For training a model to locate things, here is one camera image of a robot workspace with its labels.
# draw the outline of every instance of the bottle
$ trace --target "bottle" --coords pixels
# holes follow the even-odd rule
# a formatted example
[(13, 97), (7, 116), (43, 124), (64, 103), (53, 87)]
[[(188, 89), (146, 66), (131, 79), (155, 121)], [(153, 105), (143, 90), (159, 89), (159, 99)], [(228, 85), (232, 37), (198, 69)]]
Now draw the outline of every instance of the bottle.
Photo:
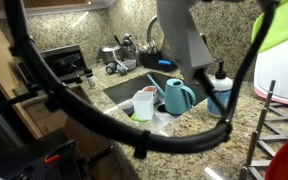
[(93, 71), (91, 68), (87, 68), (86, 70), (84, 70), (87, 82), (89, 84), (89, 86), (92, 88), (95, 86), (95, 78), (93, 76)]
[[(223, 70), (224, 62), (222, 60), (216, 62), (219, 63), (219, 68), (215, 73), (215, 77), (211, 79), (211, 82), (214, 86), (215, 96), (226, 107), (230, 98), (233, 81), (226, 77), (226, 72)], [(220, 111), (209, 97), (207, 98), (207, 111), (214, 117), (221, 117)]]

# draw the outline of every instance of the wire rack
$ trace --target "wire rack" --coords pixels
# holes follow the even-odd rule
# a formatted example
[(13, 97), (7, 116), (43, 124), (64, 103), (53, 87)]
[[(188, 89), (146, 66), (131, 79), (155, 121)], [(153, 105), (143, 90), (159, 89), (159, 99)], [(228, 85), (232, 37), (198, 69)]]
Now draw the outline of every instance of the wire rack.
[[(265, 105), (261, 110), (256, 130), (252, 132), (246, 162), (240, 170), (239, 180), (253, 178), (257, 180), (264, 179), (259, 170), (265, 170), (269, 166), (271, 159), (275, 156), (276, 152), (271, 147), (272, 144), (285, 143), (288, 140), (288, 132), (275, 125), (275, 122), (288, 123), (288, 114), (278, 108), (285, 105), (271, 102), (274, 86), (275, 80), (271, 82), (269, 93), (267, 95)], [(268, 112), (274, 113), (276, 116), (266, 117)], [(263, 127), (271, 131), (273, 135), (261, 135)], [(264, 160), (253, 160), (256, 148), (258, 148), (260, 151), (265, 153), (267, 157), (270, 158)]]

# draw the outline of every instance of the white mug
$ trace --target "white mug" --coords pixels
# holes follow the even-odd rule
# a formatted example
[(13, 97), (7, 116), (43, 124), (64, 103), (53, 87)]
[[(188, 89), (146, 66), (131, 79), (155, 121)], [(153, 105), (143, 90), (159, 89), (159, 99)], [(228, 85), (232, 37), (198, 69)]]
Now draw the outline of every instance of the white mug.
[(157, 88), (155, 86), (146, 86), (142, 89), (143, 92), (153, 92), (153, 102), (154, 104), (158, 102)]

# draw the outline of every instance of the granite backsplash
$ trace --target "granite backsplash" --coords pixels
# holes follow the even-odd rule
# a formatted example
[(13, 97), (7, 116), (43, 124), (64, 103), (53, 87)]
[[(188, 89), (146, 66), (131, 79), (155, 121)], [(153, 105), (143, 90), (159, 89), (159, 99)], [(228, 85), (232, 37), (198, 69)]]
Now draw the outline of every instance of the granite backsplash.
[[(86, 64), (90, 66), (97, 63), (99, 48), (114, 42), (107, 11), (100, 9), (30, 16), (27, 23), (38, 50), (79, 44)], [(0, 19), (0, 27), (12, 42), (5, 19)]]
[[(137, 42), (143, 43), (148, 23), (156, 15), (156, 0), (117, 0), (108, 12), (113, 34), (122, 37), (125, 33), (131, 33)], [(251, 45), (253, 22), (261, 13), (256, 0), (240, 3), (200, 2), (191, 8), (191, 13), (198, 30), (206, 35), (213, 58), (223, 59), (227, 75), (234, 78)], [(156, 23), (152, 29), (152, 38), (159, 42), (161, 36), (161, 29)], [(167, 47), (164, 54), (171, 56)], [(208, 72), (214, 74), (216, 69), (212, 65)], [(254, 64), (245, 80), (252, 81), (253, 74)]]
[[(256, 0), (199, 2), (191, 13), (198, 30), (206, 35), (213, 58), (223, 59), (228, 77), (234, 78), (250, 47), (253, 22), (261, 13)], [(107, 9), (29, 17), (28, 25), (40, 51), (79, 44), (87, 65), (91, 65), (97, 62), (100, 46), (114, 43), (114, 34), (122, 39), (125, 33), (130, 33), (136, 43), (144, 43), (148, 23), (154, 15), (156, 0), (117, 0)], [(0, 27), (11, 41), (5, 20), (0, 20)], [(156, 23), (152, 39), (159, 43), (161, 38), (162, 31)], [(163, 54), (172, 59), (167, 43)], [(216, 69), (213, 64), (208, 73), (214, 74)], [(245, 80), (252, 81), (253, 74), (254, 64)]]

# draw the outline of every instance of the teal watering can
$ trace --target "teal watering can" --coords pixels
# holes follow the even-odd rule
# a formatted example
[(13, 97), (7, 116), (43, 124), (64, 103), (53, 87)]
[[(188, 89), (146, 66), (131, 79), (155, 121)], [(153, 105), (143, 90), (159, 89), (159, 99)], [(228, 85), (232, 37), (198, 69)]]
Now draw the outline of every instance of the teal watering can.
[(165, 100), (165, 109), (170, 114), (183, 114), (196, 103), (194, 92), (184, 85), (180, 79), (169, 79), (166, 81), (165, 92), (148, 74), (147, 77), (156, 87), (160, 96)]

